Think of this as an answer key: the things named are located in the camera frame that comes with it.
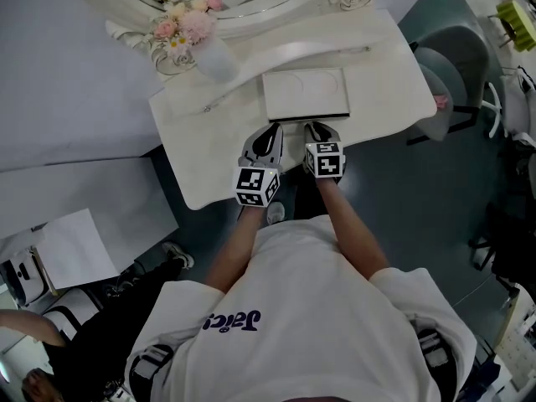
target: yellow object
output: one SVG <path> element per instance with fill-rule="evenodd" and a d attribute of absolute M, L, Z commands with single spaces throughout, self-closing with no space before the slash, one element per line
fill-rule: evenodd
<path fill-rule="evenodd" d="M 536 28 L 518 2 L 514 0 L 497 5 L 497 18 L 512 27 L 515 34 L 510 39 L 518 52 L 536 47 Z"/>

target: black clothing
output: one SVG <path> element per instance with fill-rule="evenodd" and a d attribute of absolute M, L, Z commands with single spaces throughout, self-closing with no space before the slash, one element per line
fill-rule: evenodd
<path fill-rule="evenodd" d="M 166 281 L 183 266 L 171 260 L 147 273 L 82 325 L 67 347 L 44 344 L 65 402 L 96 402 L 114 381 L 122 383 L 126 361 Z"/>
<path fill-rule="evenodd" d="M 302 173 L 299 178 L 294 199 L 294 220 L 307 220 L 327 214 L 314 176 Z"/>

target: white t-shirt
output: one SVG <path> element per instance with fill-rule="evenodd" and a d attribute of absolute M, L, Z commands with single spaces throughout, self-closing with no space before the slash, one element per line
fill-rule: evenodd
<path fill-rule="evenodd" d="M 133 352 L 162 333 L 183 341 L 165 402 L 439 401 L 408 320 L 415 315 L 435 320 L 453 348 L 459 389 L 477 343 L 428 271 L 389 268 L 366 281 L 320 216 L 261 230 L 247 271 L 225 296 L 191 281 L 166 283 Z"/>

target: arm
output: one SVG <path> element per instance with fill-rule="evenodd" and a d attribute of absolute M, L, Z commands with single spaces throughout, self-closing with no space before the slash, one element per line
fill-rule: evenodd
<path fill-rule="evenodd" d="M 255 236 L 264 212 L 265 210 L 260 208 L 244 208 L 233 233 L 216 255 L 205 281 L 207 286 L 227 293 L 242 277 L 250 262 Z"/>
<path fill-rule="evenodd" d="M 378 242 L 353 211 L 335 181 L 332 178 L 319 178 L 317 186 L 335 229 L 341 253 L 348 262 L 367 280 L 376 271 L 389 268 Z"/>
<path fill-rule="evenodd" d="M 48 345 L 65 347 L 56 326 L 48 318 L 33 312 L 0 310 L 0 326 L 25 333 Z"/>

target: vase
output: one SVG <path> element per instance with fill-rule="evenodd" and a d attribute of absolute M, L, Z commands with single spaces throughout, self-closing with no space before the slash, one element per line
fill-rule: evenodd
<path fill-rule="evenodd" d="M 218 83 L 229 82 L 240 72 L 233 51 L 215 34 L 192 46 L 190 52 L 198 70 Z"/>

